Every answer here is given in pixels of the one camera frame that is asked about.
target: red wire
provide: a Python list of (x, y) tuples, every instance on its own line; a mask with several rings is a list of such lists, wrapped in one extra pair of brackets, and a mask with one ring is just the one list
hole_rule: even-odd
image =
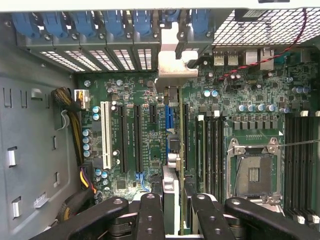
[(303, 12), (303, 25), (301, 27), (300, 33), (298, 34), (298, 36), (295, 38), (295, 40), (293, 41), (293, 43), (289, 47), (287, 47), (285, 50), (283, 50), (279, 54), (274, 55), (273, 57), (270, 57), (268, 59), (257, 61), (257, 62), (254, 62), (254, 63), (250, 63), (248, 65), (239, 66), (238, 68), (235, 68), (235, 69), (231, 70), (230, 72), (225, 73), (222, 77), (219, 78), (219, 80), (224, 80), (225, 78), (229, 77), (231, 74), (236, 73), (238, 70), (242, 70), (242, 69), (246, 69), (246, 68), (249, 68), (249, 67), (257, 66), (259, 64), (263, 64), (263, 63), (269, 62), (269, 61), (271, 61), (273, 59), (279, 58), (284, 53), (288, 52), (299, 41), (299, 39), (301, 38), (302, 34), (305, 31), (305, 28), (306, 28), (306, 25), (307, 25), (307, 11), (306, 11), (305, 8), (303, 8), (302, 12)]

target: white pci slot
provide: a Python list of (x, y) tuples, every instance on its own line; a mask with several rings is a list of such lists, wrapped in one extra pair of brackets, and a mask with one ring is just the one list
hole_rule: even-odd
[(103, 169), (111, 169), (112, 164), (112, 130), (111, 102), (101, 101), (102, 159)]

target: green circuit board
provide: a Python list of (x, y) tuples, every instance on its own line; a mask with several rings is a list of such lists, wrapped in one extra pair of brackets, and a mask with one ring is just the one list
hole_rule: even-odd
[[(318, 73), (317, 63), (306, 63), (293, 67), (275, 65), (274, 76), (264, 78), (265, 72), (242, 70), (239, 72), (241, 78), (236, 81), (218, 78), (227, 72), (229, 67), (203, 67), (199, 68), (198, 78), (190, 79), (182, 87), (183, 104), (187, 109), (187, 167), (185, 174), (197, 178), (198, 190), (221, 195), (221, 201), (225, 199), (227, 191), (232, 190), (236, 177), (237, 164), (235, 158), (231, 158), (231, 166), (227, 165), (228, 147), (230, 141), (236, 138), (241, 145), (267, 145), (271, 138), (276, 138), (279, 144), (283, 144), (285, 137), (285, 114), (280, 109), (288, 108), (291, 112), (315, 109), (312, 99), (312, 92), (296, 94), (292, 91), (295, 87), (305, 87), (310, 89), (310, 79), (315, 78)], [(207, 78), (208, 73), (213, 73), (212, 78)], [(293, 77), (293, 82), (287, 82), (287, 77)], [(157, 93), (153, 84), (157, 78), (157, 73), (90, 73), (81, 74), (77, 77), (80, 89), (89, 90), (90, 108), (81, 113), (82, 129), (90, 129), (92, 132), (91, 155), (86, 161), (92, 161), (93, 166), (101, 161), (102, 155), (102, 134), (101, 122), (93, 120), (92, 109), (100, 106), (100, 102), (116, 101), (117, 107), (125, 106), (127, 130), (127, 172), (121, 173), (119, 157), (112, 158), (112, 168), (108, 169), (108, 182), (103, 184), (99, 177), (95, 178), (94, 184), (104, 197), (121, 196), (132, 200), (134, 195), (143, 192), (140, 180), (136, 177), (136, 143), (135, 143), (135, 113), (134, 107), (141, 107), (141, 146), (142, 165), (144, 175), (144, 186), (149, 190), (151, 176), (161, 174), (161, 166), (167, 161), (166, 139), (166, 111), (163, 101), (163, 93)], [(85, 87), (84, 82), (90, 81), (90, 86)], [(261, 85), (262, 88), (255, 89), (254, 86)], [(218, 96), (204, 96), (204, 91), (217, 91)], [(239, 106), (253, 105), (254, 107), (263, 104), (274, 106), (274, 111), (268, 112), (265, 109), (261, 112), (239, 112)], [(156, 107), (156, 123), (150, 120), (150, 107)], [(179, 109), (173, 108), (174, 127), (179, 132), (178, 121)], [(120, 130), (119, 110), (111, 113), (111, 134), (112, 149), (118, 150), (123, 132)], [(215, 126), (206, 120), (221, 120), (219, 128), (222, 130), (223, 152), (220, 160), (213, 163), (211, 158), (214, 139)], [(283, 150), (280, 150), (278, 158), (272, 161), (272, 178), (277, 178), (277, 164), (274, 161), (283, 161)], [(205, 186), (205, 172), (209, 172), (207, 178), (213, 172), (214, 166), (220, 165), (222, 174), (222, 189), (214, 185), (218, 182)], [(230, 176), (227, 176), (226, 169), (230, 167)]]

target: motherboard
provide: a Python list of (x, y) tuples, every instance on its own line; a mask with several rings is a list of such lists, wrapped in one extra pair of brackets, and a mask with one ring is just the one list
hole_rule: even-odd
[(81, 112), (85, 161), (92, 162), (103, 199), (132, 201), (149, 192), (162, 166), (179, 157), (183, 131), (184, 178), (198, 192), (219, 202), (263, 196), (283, 203), (286, 116), (317, 109), (311, 81), (318, 64), (244, 69), (220, 80), (231, 69), (200, 64), (198, 77), (181, 88), (182, 113), (156, 91), (157, 73), (77, 76), (89, 100)]

